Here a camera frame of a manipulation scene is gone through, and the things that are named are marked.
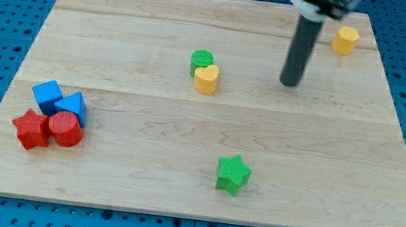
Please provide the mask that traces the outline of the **white and black rod mount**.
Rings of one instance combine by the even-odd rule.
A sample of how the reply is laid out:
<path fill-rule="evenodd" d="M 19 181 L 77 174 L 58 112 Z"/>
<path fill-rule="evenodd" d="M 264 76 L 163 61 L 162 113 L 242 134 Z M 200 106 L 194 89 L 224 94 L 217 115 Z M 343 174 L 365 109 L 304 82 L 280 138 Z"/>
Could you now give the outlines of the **white and black rod mount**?
<path fill-rule="evenodd" d="M 300 14 L 312 22 L 326 18 L 341 20 L 350 14 L 361 0 L 290 0 Z"/>

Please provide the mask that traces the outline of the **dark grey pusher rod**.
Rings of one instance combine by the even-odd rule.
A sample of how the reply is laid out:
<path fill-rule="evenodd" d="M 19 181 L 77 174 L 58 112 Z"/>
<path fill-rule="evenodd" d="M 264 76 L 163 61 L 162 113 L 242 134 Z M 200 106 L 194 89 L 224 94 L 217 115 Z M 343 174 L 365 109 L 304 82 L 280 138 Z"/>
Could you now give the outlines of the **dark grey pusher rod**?
<path fill-rule="evenodd" d="M 300 16 L 280 74 L 281 84 L 287 87 L 298 86 L 322 25 L 322 21 L 314 22 L 303 15 Z"/>

